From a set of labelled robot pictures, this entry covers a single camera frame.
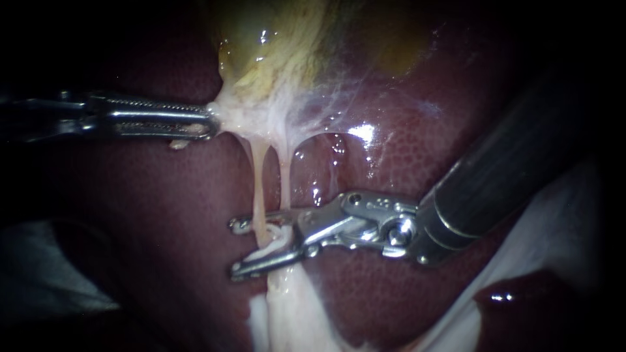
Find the metal instrument jaw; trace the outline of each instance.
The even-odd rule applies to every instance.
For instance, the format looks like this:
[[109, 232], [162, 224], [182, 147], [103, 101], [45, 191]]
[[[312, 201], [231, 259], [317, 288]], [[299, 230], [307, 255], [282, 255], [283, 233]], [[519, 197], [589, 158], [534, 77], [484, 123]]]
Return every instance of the metal instrument jaw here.
[[0, 105], [0, 138], [36, 142], [84, 139], [162, 138], [207, 140], [220, 124], [206, 106], [172, 104], [136, 96], [59, 91]]
[[[330, 203], [316, 208], [268, 213], [266, 221], [292, 226], [293, 243], [283, 252], [233, 265], [233, 281], [259, 277], [273, 270], [315, 257], [326, 246], [349, 250], [371, 248], [385, 257], [407, 256], [417, 236], [417, 204], [370, 191], [339, 194]], [[251, 231], [250, 217], [234, 218], [229, 227], [235, 234]]]

